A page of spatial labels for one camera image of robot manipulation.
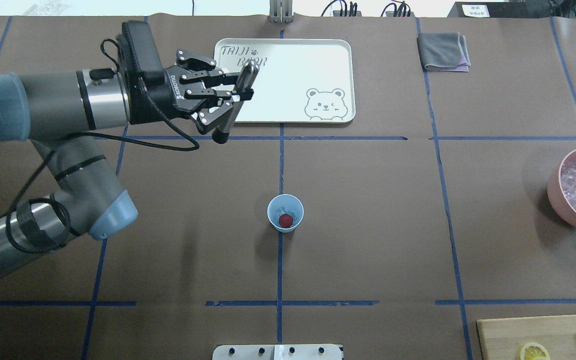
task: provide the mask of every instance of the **bear face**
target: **bear face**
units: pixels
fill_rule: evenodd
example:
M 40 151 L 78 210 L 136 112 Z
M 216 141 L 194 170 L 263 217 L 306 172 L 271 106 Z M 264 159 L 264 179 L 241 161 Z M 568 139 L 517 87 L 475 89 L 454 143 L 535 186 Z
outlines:
M 310 120 L 332 120 L 342 121 L 348 114 L 348 108 L 344 103 L 344 91 L 334 89 L 330 92 L 309 89 L 306 91 L 308 104 L 306 105 L 306 115 Z

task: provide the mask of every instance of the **robotic arm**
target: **robotic arm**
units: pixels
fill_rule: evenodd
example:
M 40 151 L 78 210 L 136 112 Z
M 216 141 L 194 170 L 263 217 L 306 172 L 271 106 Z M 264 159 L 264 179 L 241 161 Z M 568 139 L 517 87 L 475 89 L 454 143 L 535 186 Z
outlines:
M 0 218 L 0 278 L 32 260 L 89 233 L 107 239 L 137 218 L 137 209 L 90 132 L 128 124 L 164 121 L 194 146 L 199 144 L 169 119 L 194 122 L 218 144 L 228 141 L 243 101 L 253 96 L 259 66 L 247 61 L 227 73 L 214 59 L 180 49 L 173 66 L 163 68 L 146 22 L 124 22 L 116 45 L 117 69 L 78 70 L 35 75 L 0 75 L 0 141 L 30 139 L 42 166 L 60 190 L 46 198 L 19 202 Z M 234 85 L 232 90 L 217 90 Z

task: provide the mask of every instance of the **blue cup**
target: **blue cup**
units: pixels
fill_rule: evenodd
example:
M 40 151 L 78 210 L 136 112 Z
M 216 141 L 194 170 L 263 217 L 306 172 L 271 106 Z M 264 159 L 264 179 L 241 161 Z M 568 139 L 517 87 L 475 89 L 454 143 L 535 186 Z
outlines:
M 279 226 L 279 217 L 288 214 L 292 217 L 292 226 Z M 291 194 L 280 194 L 268 203 L 268 221 L 281 233 L 290 233 L 295 230 L 304 218 L 304 205 Z

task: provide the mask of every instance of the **red ball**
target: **red ball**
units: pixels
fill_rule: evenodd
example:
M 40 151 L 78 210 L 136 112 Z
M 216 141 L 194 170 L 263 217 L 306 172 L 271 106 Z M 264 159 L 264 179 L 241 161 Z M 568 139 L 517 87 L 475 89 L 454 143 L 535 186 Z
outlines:
M 284 229 L 290 228 L 293 226 L 293 217 L 288 214 L 283 214 L 279 216 L 279 226 Z

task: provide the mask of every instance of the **table surface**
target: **table surface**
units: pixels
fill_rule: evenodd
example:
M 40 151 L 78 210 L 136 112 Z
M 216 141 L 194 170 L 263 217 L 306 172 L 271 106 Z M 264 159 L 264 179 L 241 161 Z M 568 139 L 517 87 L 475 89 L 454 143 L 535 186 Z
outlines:
M 144 17 L 0 16 L 0 74 L 107 67 L 98 41 L 129 19 Z M 356 116 L 237 125 L 191 153 L 99 140 L 139 218 L 0 280 L 0 358 L 333 343 L 348 359 L 470 360 L 478 319 L 576 314 L 576 229 L 546 196 L 576 148 L 576 20 L 146 19 L 165 65 L 227 37 L 343 39 Z M 470 72 L 423 71 L 418 32 L 465 35 Z M 160 123 L 126 134 L 183 145 Z M 0 142 L 0 214 L 40 162 Z M 55 188 L 46 172 L 28 196 Z M 266 218 L 281 193 L 306 214 L 283 236 Z

